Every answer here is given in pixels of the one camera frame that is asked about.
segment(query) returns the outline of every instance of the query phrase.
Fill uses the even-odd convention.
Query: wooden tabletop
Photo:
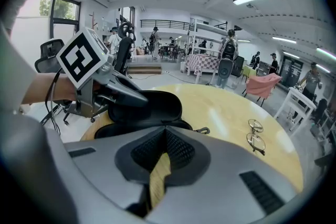
[[[182,119],[194,130],[208,127],[209,136],[243,147],[283,174],[297,191],[302,191],[302,170],[295,147],[285,130],[263,108],[235,93],[204,85],[175,84],[152,90],[174,93],[182,103]],[[251,132],[249,119],[259,121],[264,127],[258,135],[266,143],[265,156],[252,152],[246,140],[246,134]],[[81,140],[93,139],[96,130],[110,123],[103,113]]]

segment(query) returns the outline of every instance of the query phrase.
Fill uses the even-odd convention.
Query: floor
[[[150,64],[150,63],[160,63],[162,66],[162,74],[150,75],[150,74],[133,74],[132,81],[137,84],[141,89],[150,89],[152,87],[164,86],[169,84],[177,83],[194,83],[196,76],[191,72],[190,76],[187,76],[186,72],[180,72],[180,62],[181,59],[172,60],[168,58],[163,58],[163,60],[153,60],[151,56],[137,56],[136,59],[129,64]],[[207,84],[210,82],[212,74],[204,73],[199,80],[199,84]],[[236,94],[242,95],[245,89],[245,79],[236,78],[230,76],[227,87],[225,90],[234,92]],[[270,115],[275,115],[278,108],[281,106],[283,100],[285,99],[287,93],[284,90],[276,87],[271,96],[264,102],[263,109],[265,109]],[[247,99],[256,102],[258,97],[247,95]],[[289,110],[284,111],[278,118],[278,122],[284,128],[284,130],[289,133],[289,128],[291,123],[286,119]],[[76,115],[69,115],[68,122],[69,125],[66,126],[62,122],[64,117],[63,111],[56,116],[56,121],[61,130],[61,139],[63,142],[73,142],[80,140],[83,133],[91,125],[90,119],[86,119]],[[52,124],[48,122],[46,124],[48,127],[52,127]],[[304,186],[313,183],[321,175],[321,169],[315,165],[314,160],[322,155],[322,147],[318,141],[310,133],[309,129],[311,122],[307,123],[299,133],[294,137],[290,136],[296,151],[299,155],[302,172],[303,172],[303,184]]]

